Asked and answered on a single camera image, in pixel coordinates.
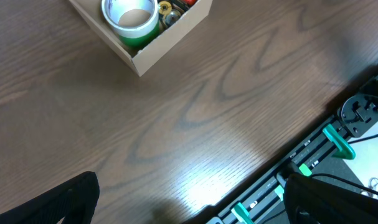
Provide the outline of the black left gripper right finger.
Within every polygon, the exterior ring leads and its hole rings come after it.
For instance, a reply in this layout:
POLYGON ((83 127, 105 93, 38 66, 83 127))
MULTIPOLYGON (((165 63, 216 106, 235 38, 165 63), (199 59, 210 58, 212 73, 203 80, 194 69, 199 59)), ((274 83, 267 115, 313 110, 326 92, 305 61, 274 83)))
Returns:
POLYGON ((378 223, 378 199, 291 174, 283 201, 290 223, 378 223))

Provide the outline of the beige masking tape roll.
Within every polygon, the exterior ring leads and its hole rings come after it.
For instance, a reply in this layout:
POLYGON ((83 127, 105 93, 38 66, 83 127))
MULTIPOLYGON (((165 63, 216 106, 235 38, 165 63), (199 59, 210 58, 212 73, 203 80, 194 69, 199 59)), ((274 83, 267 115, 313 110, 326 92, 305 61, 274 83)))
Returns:
POLYGON ((129 39, 146 36, 158 25, 157 0, 102 0, 101 9, 111 28, 129 39))

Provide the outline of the brown cardboard box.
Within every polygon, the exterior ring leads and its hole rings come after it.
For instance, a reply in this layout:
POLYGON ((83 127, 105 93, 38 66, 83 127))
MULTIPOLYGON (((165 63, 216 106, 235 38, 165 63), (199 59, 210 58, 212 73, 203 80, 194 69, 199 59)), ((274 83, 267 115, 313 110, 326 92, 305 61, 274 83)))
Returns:
POLYGON ((163 55, 173 48, 198 23, 208 16, 212 0, 200 0, 194 8, 184 13, 171 28, 162 31, 143 48, 127 47, 103 16, 101 0, 70 0, 90 28, 111 48, 138 76, 144 75, 163 55))

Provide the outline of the green tape roll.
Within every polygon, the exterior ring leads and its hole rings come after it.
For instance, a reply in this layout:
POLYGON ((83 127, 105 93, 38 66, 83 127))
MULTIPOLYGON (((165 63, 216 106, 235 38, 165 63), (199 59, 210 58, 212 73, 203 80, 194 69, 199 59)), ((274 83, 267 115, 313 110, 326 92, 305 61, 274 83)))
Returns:
POLYGON ((157 23, 151 32, 138 38, 128 38, 119 35, 119 39, 127 47, 134 49, 143 48, 159 35, 159 24, 157 23))

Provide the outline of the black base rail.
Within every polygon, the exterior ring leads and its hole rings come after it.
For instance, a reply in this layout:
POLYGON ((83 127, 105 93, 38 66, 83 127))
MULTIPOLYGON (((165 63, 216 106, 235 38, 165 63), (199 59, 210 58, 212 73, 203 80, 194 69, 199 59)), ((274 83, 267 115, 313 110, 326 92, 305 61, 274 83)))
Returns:
POLYGON ((294 173, 378 199, 378 74, 284 155, 193 222, 290 223, 283 195, 294 173))

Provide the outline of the red stapler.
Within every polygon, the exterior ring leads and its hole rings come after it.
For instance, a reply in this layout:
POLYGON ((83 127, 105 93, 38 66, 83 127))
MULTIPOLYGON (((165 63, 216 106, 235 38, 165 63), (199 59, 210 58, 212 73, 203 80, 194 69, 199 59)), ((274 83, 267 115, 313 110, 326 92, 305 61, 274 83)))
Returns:
POLYGON ((189 7, 192 7, 193 5, 195 5, 197 0, 182 0, 182 2, 186 5, 188 5, 189 7))

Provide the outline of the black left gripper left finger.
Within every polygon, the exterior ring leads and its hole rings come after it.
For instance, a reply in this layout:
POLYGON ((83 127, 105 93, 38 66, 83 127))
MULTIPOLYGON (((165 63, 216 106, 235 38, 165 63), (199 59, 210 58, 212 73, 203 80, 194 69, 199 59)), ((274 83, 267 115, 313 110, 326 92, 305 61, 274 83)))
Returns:
POLYGON ((0 214, 0 224, 90 224, 100 196, 96 173, 86 171, 0 214))

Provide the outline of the black teardrop tape measure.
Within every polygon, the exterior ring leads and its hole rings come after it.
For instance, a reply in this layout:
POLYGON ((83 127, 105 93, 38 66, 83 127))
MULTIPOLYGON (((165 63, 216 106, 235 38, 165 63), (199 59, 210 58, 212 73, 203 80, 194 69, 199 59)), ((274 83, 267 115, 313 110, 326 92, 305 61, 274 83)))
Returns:
POLYGON ((188 10, 188 5, 181 0, 158 1, 159 21, 164 29, 171 27, 188 10))

